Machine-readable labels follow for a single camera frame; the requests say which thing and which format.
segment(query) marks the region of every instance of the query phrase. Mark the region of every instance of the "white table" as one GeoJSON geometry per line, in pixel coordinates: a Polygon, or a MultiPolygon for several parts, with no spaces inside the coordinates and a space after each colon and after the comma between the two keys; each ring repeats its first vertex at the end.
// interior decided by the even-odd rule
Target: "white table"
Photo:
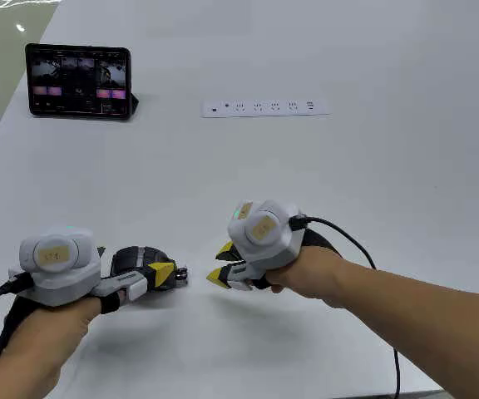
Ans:
{"type": "MultiPolygon", "coordinates": [[[[141,103],[127,123],[36,119],[22,79],[0,124],[0,282],[59,223],[108,262],[139,244],[190,267],[188,288],[97,319],[50,397],[393,391],[389,347],[350,314],[205,281],[243,198],[292,200],[380,268],[479,292],[479,2],[65,0],[42,41],[129,47],[141,103]],[[257,97],[333,114],[200,118],[204,99],[257,97]]],[[[436,387],[402,360],[404,391],[436,387]]]]}

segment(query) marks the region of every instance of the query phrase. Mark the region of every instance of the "hand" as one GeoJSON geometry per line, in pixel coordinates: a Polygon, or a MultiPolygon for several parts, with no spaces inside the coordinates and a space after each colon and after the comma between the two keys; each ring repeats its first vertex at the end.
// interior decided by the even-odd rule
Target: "hand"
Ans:
{"type": "Polygon", "coordinates": [[[85,298],[54,309],[38,309],[16,329],[1,359],[18,359],[25,367],[43,369],[43,390],[47,393],[58,383],[62,365],[100,312],[98,298],[85,298]]]}
{"type": "Polygon", "coordinates": [[[330,249],[302,247],[297,260],[283,268],[269,270],[265,277],[274,284],[271,287],[274,293],[291,288],[303,297],[322,299],[327,305],[340,308],[339,274],[352,266],[330,249]]]}

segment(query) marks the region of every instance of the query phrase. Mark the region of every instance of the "yellow sticker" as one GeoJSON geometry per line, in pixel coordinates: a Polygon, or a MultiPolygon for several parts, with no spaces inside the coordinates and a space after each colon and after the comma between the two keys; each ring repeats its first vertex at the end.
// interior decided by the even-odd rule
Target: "yellow sticker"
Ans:
{"type": "Polygon", "coordinates": [[[264,239],[269,232],[276,227],[276,223],[269,216],[264,216],[253,228],[253,236],[258,239],[264,239]]]}
{"type": "Polygon", "coordinates": [[[67,262],[68,260],[70,260],[70,247],[67,245],[39,249],[37,252],[38,266],[60,264],[62,262],[67,262]]]}
{"type": "Polygon", "coordinates": [[[244,204],[241,207],[241,211],[239,212],[238,220],[245,219],[247,217],[247,215],[249,214],[250,209],[252,208],[252,206],[253,206],[252,202],[248,202],[248,203],[244,204]]]}

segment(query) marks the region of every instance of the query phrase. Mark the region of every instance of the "power strip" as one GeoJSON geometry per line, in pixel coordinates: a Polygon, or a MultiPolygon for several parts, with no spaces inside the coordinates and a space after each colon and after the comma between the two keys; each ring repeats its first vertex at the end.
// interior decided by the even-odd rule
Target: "power strip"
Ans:
{"type": "Polygon", "coordinates": [[[326,100],[204,101],[204,118],[329,115],[326,100]]]}

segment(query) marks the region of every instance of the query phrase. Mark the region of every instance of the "tablet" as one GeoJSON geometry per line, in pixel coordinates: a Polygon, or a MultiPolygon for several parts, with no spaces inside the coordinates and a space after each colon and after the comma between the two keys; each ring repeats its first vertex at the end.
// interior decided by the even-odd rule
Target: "tablet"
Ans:
{"type": "Polygon", "coordinates": [[[30,43],[25,55],[32,114],[131,116],[131,54],[126,48],[30,43]]]}

